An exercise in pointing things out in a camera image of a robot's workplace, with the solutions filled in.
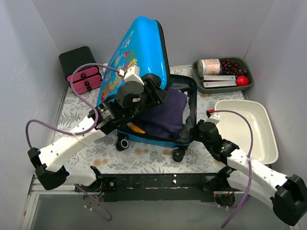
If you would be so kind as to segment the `blue fish-print kids suitcase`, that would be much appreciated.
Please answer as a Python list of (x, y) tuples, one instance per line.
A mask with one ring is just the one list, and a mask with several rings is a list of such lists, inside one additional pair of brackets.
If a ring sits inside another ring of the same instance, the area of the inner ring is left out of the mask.
[(140, 68), (139, 76), (150, 78), (162, 90), (174, 88), (188, 97), (189, 118), (180, 132), (179, 139), (166, 139), (132, 131), (127, 124), (117, 131), (116, 148), (119, 151), (129, 147), (129, 141), (138, 141), (171, 148), (176, 162), (183, 160), (192, 139), (189, 130), (196, 125), (197, 89), (195, 81), (186, 76), (170, 73), (165, 46), (164, 32), (157, 20), (140, 16), (135, 19), (109, 61), (96, 106), (113, 99), (119, 87), (125, 82), (119, 70), (127, 71), (131, 66)]

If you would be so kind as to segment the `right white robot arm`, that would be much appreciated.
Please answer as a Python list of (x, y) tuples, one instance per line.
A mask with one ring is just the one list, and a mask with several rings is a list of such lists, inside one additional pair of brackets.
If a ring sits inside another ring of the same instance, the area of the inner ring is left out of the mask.
[(212, 122), (200, 121), (190, 130), (194, 141), (201, 142), (217, 161), (232, 168), (236, 175), (217, 178), (218, 187), (233, 185), (272, 207), (275, 215), (289, 226), (295, 226), (307, 212), (307, 187), (304, 180), (274, 171), (257, 160), (251, 160), (233, 142), (223, 139)]

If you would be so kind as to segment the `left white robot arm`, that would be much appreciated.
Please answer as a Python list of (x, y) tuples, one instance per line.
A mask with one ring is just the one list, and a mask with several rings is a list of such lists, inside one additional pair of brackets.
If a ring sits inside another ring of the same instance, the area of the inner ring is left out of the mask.
[(160, 89), (150, 78), (143, 84), (126, 82), (111, 101), (90, 111), (69, 135), (41, 149), (28, 151), (39, 182), (46, 190), (63, 184), (81, 184), (90, 191), (98, 191), (102, 186), (102, 175), (96, 167), (73, 166), (67, 161), (95, 140), (125, 126), (143, 110), (164, 103), (167, 96), (167, 91)]

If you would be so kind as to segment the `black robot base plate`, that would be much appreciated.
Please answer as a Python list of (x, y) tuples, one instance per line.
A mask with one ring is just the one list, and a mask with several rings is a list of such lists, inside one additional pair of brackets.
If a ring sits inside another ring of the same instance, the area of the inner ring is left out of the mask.
[(223, 207), (237, 205), (240, 194), (217, 173), (103, 174), (81, 189), (106, 202), (198, 200)]

